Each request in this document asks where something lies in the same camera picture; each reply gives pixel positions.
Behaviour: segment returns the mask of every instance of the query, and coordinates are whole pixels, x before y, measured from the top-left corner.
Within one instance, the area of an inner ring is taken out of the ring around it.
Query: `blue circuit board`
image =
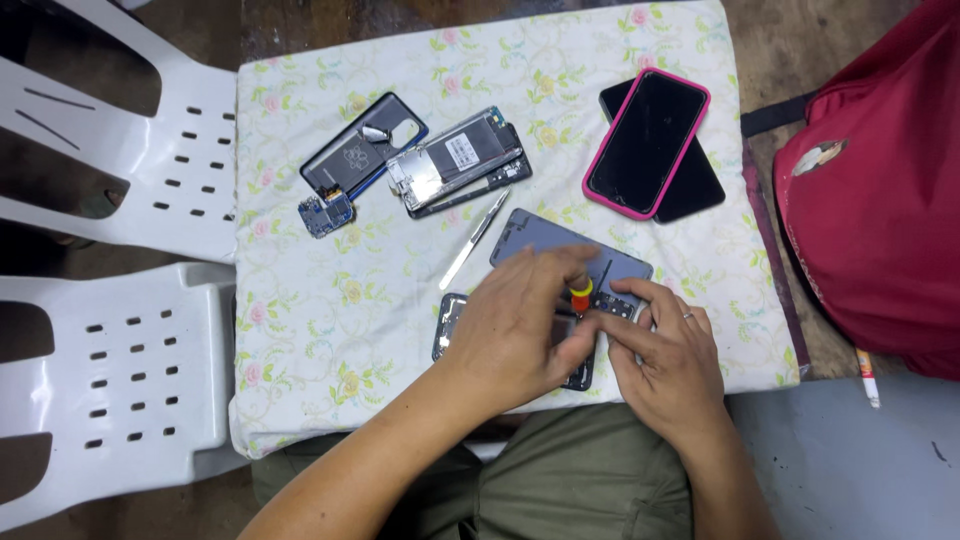
[[[343,191],[337,191],[325,201],[320,197],[300,201],[297,210],[314,238],[323,238],[353,219],[353,204]]]

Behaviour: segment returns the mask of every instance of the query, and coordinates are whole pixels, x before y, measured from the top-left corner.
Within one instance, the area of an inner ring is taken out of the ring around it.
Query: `hand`
[[[587,286],[585,261],[598,254],[588,245],[526,248],[505,260],[470,294],[435,367],[465,375],[464,399],[487,418],[563,384],[593,353],[598,323],[580,322],[553,346],[554,308],[565,289]]]
[[[610,337],[610,362],[623,399],[679,453],[695,448],[704,441],[702,435],[729,422],[707,313],[646,280],[628,278],[610,286],[650,302],[636,324],[600,311],[588,313]],[[693,316],[684,319],[684,313]],[[653,323],[656,333],[650,331]]]

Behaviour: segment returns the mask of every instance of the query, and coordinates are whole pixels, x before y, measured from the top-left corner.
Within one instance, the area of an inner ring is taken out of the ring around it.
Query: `phone screen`
[[[624,81],[600,92],[600,107],[607,116],[608,122],[612,121],[613,116],[620,110],[633,84],[633,81]],[[726,198],[727,194],[724,193],[723,186],[717,180],[710,160],[695,135],[690,139],[690,145],[686,148],[680,165],[677,166],[673,182],[663,194],[660,206],[657,207],[657,214],[654,215],[654,221],[669,223],[719,205]]]
[[[707,96],[697,88],[649,72],[627,99],[587,185],[620,206],[649,212]]]

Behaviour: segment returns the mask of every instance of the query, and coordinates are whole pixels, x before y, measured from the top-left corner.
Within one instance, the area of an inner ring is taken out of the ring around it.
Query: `cigarette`
[[[863,378],[863,387],[867,390],[867,399],[870,406],[880,408],[880,394],[876,391],[874,368],[870,364],[870,353],[856,350],[856,361],[860,364],[860,377]]]

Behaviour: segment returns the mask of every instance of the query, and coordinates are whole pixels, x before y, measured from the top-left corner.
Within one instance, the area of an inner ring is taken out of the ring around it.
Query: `pink phone case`
[[[613,134],[613,131],[616,129],[616,125],[620,122],[620,115],[623,114],[623,109],[627,106],[628,103],[630,103],[630,98],[633,97],[634,92],[636,92],[636,86],[640,83],[640,79],[643,78],[643,75],[645,75],[649,71],[655,71],[657,73],[660,73],[664,77],[668,77],[670,79],[673,79],[674,81],[683,83],[684,85],[697,88],[698,90],[706,94],[707,100],[704,102],[703,108],[700,109],[700,114],[697,116],[697,120],[693,123],[693,129],[690,130],[690,135],[688,135],[686,138],[686,141],[684,141],[684,147],[680,149],[680,155],[677,156],[677,160],[674,161],[673,168],[670,169],[670,174],[667,175],[666,181],[663,182],[663,187],[660,189],[660,193],[657,195],[657,200],[654,201],[654,205],[650,208],[650,211],[644,213],[644,212],[638,212],[636,210],[628,209],[627,207],[622,207],[617,203],[615,203],[614,201],[611,201],[610,199],[604,197],[603,195],[591,190],[587,185],[587,180],[590,178],[590,175],[593,174],[593,167],[595,167],[597,164],[597,161],[600,160],[600,156],[602,156],[604,153],[604,150],[607,149],[607,142],[610,140],[610,137]],[[614,209],[622,213],[623,215],[636,220],[650,219],[651,217],[653,217],[654,214],[657,213],[657,209],[660,207],[660,201],[663,200],[663,194],[666,193],[667,188],[670,187],[670,183],[673,181],[673,175],[674,173],[677,172],[677,167],[680,165],[680,161],[684,158],[684,154],[686,154],[686,147],[690,145],[690,140],[693,138],[694,135],[697,134],[697,129],[700,127],[700,122],[702,122],[704,120],[704,116],[707,115],[707,107],[709,107],[709,105],[710,105],[710,92],[705,87],[700,86],[696,83],[690,82],[687,79],[682,79],[680,77],[677,77],[676,75],[667,73],[662,69],[656,69],[656,67],[647,67],[641,70],[639,73],[636,74],[636,79],[634,79],[634,85],[630,87],[630,93],[627,94],[627,99],[624,100],[623,106],[620,107],[620,110],[616,112],[616,117],[613,119],[613,122],[611,122],[610,129],[607,130],[607,134],[604,135],[603,137],[603,142],[600,143],[600,149],[597,150],[596,156],[593,157],[593,162],[590,164],[589,169],[587,169],[587,174],[584,175],[584,180],[581,184],[581,187],[584,190],[584,195],[586,195],[587,198],[590,199],[591,201],[600,203],[601,205],[607,208]]]

